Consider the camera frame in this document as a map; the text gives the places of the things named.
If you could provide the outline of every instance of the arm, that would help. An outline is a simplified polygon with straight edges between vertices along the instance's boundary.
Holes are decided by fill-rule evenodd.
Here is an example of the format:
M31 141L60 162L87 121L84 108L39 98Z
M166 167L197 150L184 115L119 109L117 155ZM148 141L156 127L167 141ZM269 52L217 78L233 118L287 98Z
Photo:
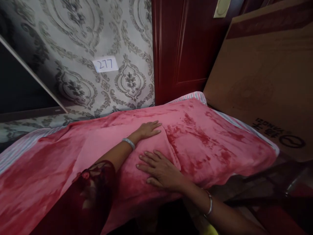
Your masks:
M201 212L208 213L210 198L207 192L189 181L161 152L155 150L154 153L145 152L145 156L139 156L149 166L136 166L139 170L152 176L147 179L147 183L169 191L179 192L188 197ZM212 199L212 211L207 219L222 234L266 234L263 229L244 218L234 209L215 197Z
M158 121L143 123L135 132L133 132L127 138L131 142L133 142L134 145L137 145L140 140L147 139L149 137L159 134L161 131L154 129L161 125L162 124L158 123ZM115 171L117 172L123 162L126 160L126 158L130 155L132 150L133 149L129 143L121 141L119 144L117 144L107 153L105 153L102 157L100 157L95 162L95 164L103 160L108 160L114 165Z
M128 139L136 145L160 133L154 130L160 125L158 121L143 123ZM31 235L100 234L112 205L115 172L131 152L131 145L122 141L79 174Z

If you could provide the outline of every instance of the woman's right hand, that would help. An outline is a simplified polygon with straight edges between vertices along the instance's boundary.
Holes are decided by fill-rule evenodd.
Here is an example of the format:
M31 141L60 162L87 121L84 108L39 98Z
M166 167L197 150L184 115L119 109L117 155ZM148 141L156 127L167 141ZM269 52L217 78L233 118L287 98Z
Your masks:
M188 179L161 152L154 150L154 153L144 154L139 158L148 166L139 164L136 167L151 175L146 182L169 191L182 192Z

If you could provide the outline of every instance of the red wooden door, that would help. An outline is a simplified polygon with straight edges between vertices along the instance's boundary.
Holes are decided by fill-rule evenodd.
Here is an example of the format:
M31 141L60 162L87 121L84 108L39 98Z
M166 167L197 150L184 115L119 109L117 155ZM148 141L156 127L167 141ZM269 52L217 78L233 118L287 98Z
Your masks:
M273 1L231 0L214 19L217 0L152 0L156 105L203 91L231 19Z

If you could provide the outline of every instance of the red lace clothing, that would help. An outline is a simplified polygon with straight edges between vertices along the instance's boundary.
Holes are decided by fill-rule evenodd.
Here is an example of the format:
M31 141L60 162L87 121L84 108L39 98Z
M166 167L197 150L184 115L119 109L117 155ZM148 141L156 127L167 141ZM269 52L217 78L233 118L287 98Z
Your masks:
M31 232L35 234L100 234L110 213L115 185L111 162L84 170Z

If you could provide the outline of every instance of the wrist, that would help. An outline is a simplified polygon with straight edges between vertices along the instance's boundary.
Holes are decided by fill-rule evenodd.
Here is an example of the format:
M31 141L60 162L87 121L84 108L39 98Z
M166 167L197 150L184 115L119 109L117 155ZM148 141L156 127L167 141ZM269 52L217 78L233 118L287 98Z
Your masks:
M130 134L130 136L127 137L131 142L134 143L134 145L137 145L137 143L142 139L142 136L137 131Z
M183 194L183 195L187 195L188 192L190 190L192 190L194 183L191 182L189 179L187 179L185 176L182 179L182 182L180 183L179 187L178 187L178 192Z

